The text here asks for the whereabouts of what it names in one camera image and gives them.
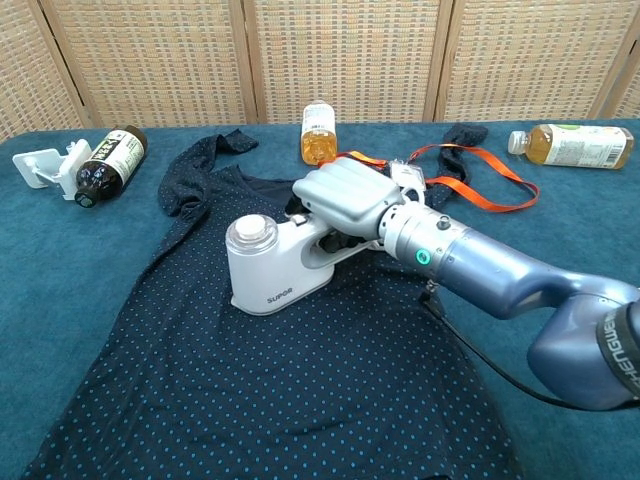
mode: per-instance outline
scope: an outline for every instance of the white bracket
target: white bracket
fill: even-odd
[[[91,147],[80,139],[67,146],[67,155],[60,156],[55,148],[37,152],[19,153],[13,163],[31,188],[44,188],[58,184],[65,200],[73,200],[78,190],[76,174],[80,165],[91,156]]]

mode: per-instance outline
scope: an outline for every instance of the blue robotic arm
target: blue robotic arm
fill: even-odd
[[[490,315],[555,312],[527,359],[559,398],[609,410],[640,396],[640,291],[627,283],[556,268],[402,195],[357,161],[298,180],[294,193],[326,224],[387,253]]]

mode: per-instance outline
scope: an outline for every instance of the polka dot fabric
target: polka dot fabric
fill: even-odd
[[[468,359],[420,307],[424,278],[386,253],[273,315],[230,305],[227,226],[285,219],[237,167],[209,171],[220,146],[169,169],[176,221],[24,477],[520,478]]]

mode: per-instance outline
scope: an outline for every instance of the white bottle cap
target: white bottle cap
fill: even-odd
[[[262,215],[245,215],[236,221],[236,232],[242,240],[259,240],[265,236],[267,222]]]
[[[527,132],[515,131],[509,136],[507,150],[513,155],[522,155],[527,145]]]

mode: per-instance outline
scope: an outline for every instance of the orange lanyard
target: orange lanyard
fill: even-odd
[[[528,182],[520,178],[518,175],[512,172],[504,163],[502,163],[500,159],[498,159],[498,157],[496,157],[491,152],[485,150],[484,148],[465,147],[463,145],[457,145],[455,143],[436,143],[436,144],[427,145],[425,147],[419,148],[418,150],[413,152],[409,157],[409,162],[414,161],[417,157],[419,157],[423,153],[436,147],[462,148],[470,153],[473,153],[474,155],[477,155],[486,163],[488,163],[496,172],[498,172],[503,177],[511,180],[512,182],[520,183],[524,187],[526,187],[527,190],[529,190],[529,192],[531,192],[531,194],[533,195],[533,198],[531,198],[530,200],[520,205],[502,205],[499,203],[492,202],[491,200],[488,200],[487,198],[483,197],[478,192],[476,192],[473,188],[462,183],[457,178],[446,177],[446,176],[429,178],[425,180],[425,183],[427,185],[432,185],[435,183],[446,185],[449,188],[458,192],[458,194],[466,198],[468,201],[470,201],[474,205],[482,208],[483,210],[488,210],[490,212],[496,212],[496,213],[505,213],[505,212],[513,212],[516,210],[522,210],[522,209],[531,207],[538,201],[538,197],[540,196],[540,188],[535,183]],[[383,168],[389,163],[387,160],[371,158],[357,151],[339,153],[337,157],[353,158],[354,160],[358,160],[368,165],[372,165],[376,168]]]

